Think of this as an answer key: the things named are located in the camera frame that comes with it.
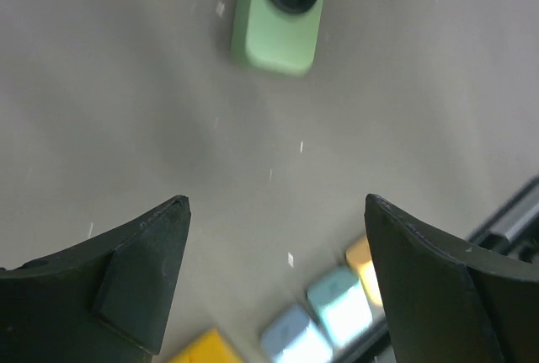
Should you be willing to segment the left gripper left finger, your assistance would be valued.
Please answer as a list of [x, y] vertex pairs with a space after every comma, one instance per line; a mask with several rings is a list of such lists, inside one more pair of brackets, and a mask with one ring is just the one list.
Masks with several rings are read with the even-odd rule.
[[1, 272], [4, 362], [149, 362], [187, 243], [189, 200]]

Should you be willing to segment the teal small plug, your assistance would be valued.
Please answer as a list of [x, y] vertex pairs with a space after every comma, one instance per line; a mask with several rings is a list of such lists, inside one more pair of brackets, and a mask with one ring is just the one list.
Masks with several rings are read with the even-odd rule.
[[311, 284], [307, 300], [338, 349], [362, 336], [373, 324], [366, 292], [349, 267], [338, 266]]

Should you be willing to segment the yellow small plug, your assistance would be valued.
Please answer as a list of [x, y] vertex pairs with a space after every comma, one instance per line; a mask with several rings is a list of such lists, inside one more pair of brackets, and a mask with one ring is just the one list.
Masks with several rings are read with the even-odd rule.
[[349, 267], [359, 276], [370, 302], [382, 307], [382, 296], [366, 236], [363, 236], [346, 249], [345, 259]]

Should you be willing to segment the yellow cube adapter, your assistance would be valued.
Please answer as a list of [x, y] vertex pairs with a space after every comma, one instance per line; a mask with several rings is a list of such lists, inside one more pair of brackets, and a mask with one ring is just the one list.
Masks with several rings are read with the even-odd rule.
[[183, 348], [170, 363], [243, 363], [237, 351], [216, 329], [210, 329]]

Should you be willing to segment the light blue small plug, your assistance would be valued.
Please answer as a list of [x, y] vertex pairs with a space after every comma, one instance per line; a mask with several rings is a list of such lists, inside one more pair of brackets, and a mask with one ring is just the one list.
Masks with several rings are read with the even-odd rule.
[[316, 323], [299, 304], [291, 305], [260, 337], [272, 362], [331, 362], [334, 351]]

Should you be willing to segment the green power strip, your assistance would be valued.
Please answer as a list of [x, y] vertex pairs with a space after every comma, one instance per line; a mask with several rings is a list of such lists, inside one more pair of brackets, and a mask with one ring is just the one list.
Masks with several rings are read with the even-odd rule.
[[314, 62], [323, 0], [303, 14], [288, 14], [270, 0], [237, 0], [231, 56], [243, 66], [303, 76]]

